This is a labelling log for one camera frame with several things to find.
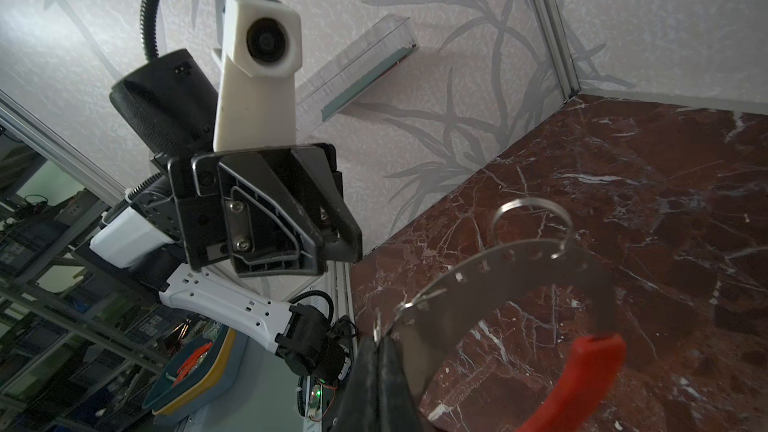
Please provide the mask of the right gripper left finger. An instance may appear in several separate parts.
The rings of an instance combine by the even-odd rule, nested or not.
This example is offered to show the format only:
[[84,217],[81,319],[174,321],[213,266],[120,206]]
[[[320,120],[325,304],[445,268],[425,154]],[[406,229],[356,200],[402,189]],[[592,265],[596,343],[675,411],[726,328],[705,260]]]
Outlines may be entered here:
[[364,337],[342,393],[336,411],[336,424],[331,431],[374,432],[379,430],[378,419],[379,355],[378,344],[372,337]]

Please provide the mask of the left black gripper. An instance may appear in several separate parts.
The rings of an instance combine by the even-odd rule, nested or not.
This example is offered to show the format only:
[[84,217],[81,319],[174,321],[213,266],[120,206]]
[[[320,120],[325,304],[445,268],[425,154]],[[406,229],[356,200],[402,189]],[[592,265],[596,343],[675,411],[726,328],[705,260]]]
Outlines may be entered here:
[[362,231],[343,197],[329,143],[174,158],[170,236],[194,270],[230,263],[240,278],[319,276],[362,258]]

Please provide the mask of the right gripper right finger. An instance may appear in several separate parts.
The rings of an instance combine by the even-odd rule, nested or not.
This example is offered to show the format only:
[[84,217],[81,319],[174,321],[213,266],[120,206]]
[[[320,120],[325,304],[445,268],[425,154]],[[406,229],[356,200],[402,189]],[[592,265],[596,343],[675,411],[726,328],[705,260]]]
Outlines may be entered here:
[[426,428],[390,337],[379,343],[379,430],[422,432]]

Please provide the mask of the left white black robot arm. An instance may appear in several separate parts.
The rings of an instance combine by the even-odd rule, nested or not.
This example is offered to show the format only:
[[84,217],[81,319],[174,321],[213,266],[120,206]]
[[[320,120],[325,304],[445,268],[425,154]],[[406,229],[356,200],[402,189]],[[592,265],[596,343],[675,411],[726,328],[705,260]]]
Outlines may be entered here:
[[252,338],[299,376],[336,385],[351,359],[332,311],[268,299],[245,278],[320,276],[362,256],[329,143],[214,152],[217,92],[186,50],[118,81],[110,100],[153,152],[154,176],[115,207],[90,248],[144,275],[161,302]]

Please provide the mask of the metal keyring plate red handle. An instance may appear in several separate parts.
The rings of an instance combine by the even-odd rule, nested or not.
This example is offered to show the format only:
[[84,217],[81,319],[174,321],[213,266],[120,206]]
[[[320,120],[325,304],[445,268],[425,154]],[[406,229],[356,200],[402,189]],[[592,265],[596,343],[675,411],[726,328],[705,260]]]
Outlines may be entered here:
[[[504,240],[503,218],[512,212],[544,212],[556,219],[559,237]],[[577,431],[609,394],[627,354],[616,325],[617,298],[610,270],[577,245],[569,213],[544,198],[514,199],[499,206],[490,225],[489,245],[435,278],[398,305],[387,327],[374,330],[378,344],[390,337],[397,349],[410,394],[418,407],[440,368],[466,339],[493,321],[513,321],[534,345],[542,328],[523,306],[543,298],[556,304],[557,292],[582,297],[591,327],[571,340],[564,367],[540,405],[523,420],[522,431]]]

